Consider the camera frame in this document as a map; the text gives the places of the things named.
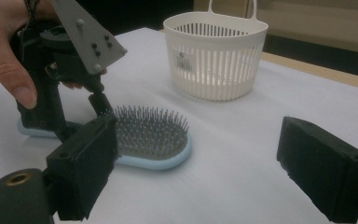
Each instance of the hairbrush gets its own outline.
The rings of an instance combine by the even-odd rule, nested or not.
[[[103,116],[117,118],[117,164],[149,170],[177,166],[191,152],[191,137],[183,116],[158,108],[122,106]],[[54,133],[26,129],[18,122],[20,133],[35,137],[56,137]]]

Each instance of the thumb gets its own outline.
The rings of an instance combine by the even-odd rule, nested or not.
[[[0,35],[0,82],[24,107],[32,109],[36,106],[34,83],[17,60],[4,35]]]

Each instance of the fingernail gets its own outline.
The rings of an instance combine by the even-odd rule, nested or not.
[[[27,87],[18,87],[13,91],[14,98],[27,109],[36,106],[36,96]]]

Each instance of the white table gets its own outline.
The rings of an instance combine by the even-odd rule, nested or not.
[[[193,151],[164,172],[117,165],[84,223],[329,223],[276,161],[282,118],[308,120],[358,147],[358,88],[262,61],[247,95],[204,101],[172,83],[163,33],[141,29],[117,39],[129,52],[103,76],[111,104],[179,112]],[[94,118],[87,91],[60,89],[68,120]],[[18,117],[0,86],[0,178],[45,169],[60,145],[17,133]]]

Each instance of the basket handle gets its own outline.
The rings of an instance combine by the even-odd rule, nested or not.
[[[209,13],[213,13],[213,11],[212,11],[212,2],[213,2],[213,0],[210,0],[210,1],[209,1],[209,7],[208,7],[208,12],[209,12]],[[257,18],[256,18],[257,0],[252,0],[252,2],[253,2],[253,4],[254,4],[254,13],[253,13],[253,15],[252,15],[252,17],[251,17],[251,20],[257,20]]]

